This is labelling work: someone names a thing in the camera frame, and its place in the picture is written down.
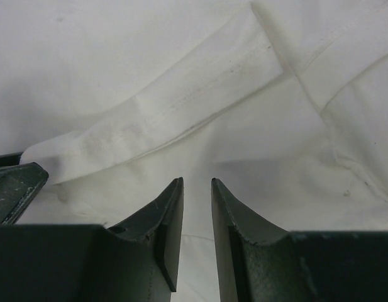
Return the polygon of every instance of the white fabric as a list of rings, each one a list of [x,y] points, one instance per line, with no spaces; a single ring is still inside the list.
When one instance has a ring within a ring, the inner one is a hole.
[[[247,8],[89,129],[38,143],[22,162],[38,162],[50,184],[101,171],[184,136],[281,73]]]
[[[184,177],[172,300],[219,301],[212,177],[286,229],[388,230],[388,1],[3,1],[0,154],[26,147],[56,185],[23,223]]]

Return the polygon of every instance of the white shirt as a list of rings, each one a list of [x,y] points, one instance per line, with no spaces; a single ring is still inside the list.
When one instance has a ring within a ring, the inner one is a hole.
[[[218,301],[210,182],[288,230],[388,229],[388,1],[3,1],[20,223],[110,226],[184,177],[178,292]]]

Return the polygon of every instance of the white cloth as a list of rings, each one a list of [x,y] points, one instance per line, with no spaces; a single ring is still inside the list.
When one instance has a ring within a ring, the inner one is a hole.
[[[111,225],[184,177],[172,300],[219,301],[212,177],[286,229],[388,230],[388,1],[4,1],[0,132],[57,184],[23,223]]]

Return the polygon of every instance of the fabric fold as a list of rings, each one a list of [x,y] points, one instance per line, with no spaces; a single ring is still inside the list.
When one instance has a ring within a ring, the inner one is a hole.
[[[145,89],[85,131],[28,148],[58,184],[150,153],[283,73],[252,7],[235,15]]]
[[[388,2],[350,24],[300,74],[317,112],[351,80],[388,55]]]

